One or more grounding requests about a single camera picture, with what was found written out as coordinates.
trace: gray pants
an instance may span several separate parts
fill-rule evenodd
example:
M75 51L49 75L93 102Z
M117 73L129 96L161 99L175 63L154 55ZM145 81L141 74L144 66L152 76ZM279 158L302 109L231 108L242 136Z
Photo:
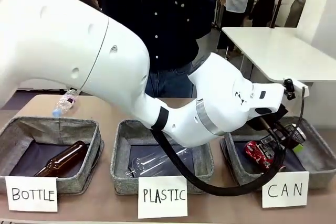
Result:
M297 27L299 20L305 5L300 3L298 0L294 0L289 15L287 17L285 27Z

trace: plastic bottle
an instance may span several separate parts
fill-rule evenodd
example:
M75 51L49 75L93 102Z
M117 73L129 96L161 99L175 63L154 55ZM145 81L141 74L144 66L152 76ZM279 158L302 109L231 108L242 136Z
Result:
M192 157L191 148L180 145L173 145L173 148L183 162ZM167 176L171 169L174 169L173 163L162 148L158 146L151 154L134 158L125 175L128 178Z
M80 161L84 160L87 151L87 145L82 141L77 141L50 159L34 177L62 177Z
M60 116L68 112L75 103L78 94L79 91L75 89L67 91L56 104L55 109L53 110L53 116L59 118Z

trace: clear plastic bottle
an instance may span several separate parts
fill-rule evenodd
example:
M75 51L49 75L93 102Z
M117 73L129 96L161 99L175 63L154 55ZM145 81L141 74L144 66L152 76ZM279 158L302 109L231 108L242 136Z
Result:
M75 89L67 91L57 102L55 109L53 110L53 116L59 118L68 112L75 103L79 93L80 92Z
M191 148L180 145L173 145L173 148L183 162L192 157ZM149 155L139 156L132 160L131 167L125 172L127 178L167 176L175 167L160 146Z

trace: dark button-up shirt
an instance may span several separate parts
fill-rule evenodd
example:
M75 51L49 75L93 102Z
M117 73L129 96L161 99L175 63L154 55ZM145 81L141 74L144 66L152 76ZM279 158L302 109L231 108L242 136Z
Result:
M151 71L194 60L196 39L210 32L214 12L213 0L102 0L102 9L144 41Z

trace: brown glass bottle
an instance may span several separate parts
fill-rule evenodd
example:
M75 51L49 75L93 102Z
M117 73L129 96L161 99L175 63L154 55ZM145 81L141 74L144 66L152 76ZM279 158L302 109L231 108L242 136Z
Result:
M46 166L36 173L34 177L60 177L82 161L87 151L86 144L82 141L77 141L50 159Z

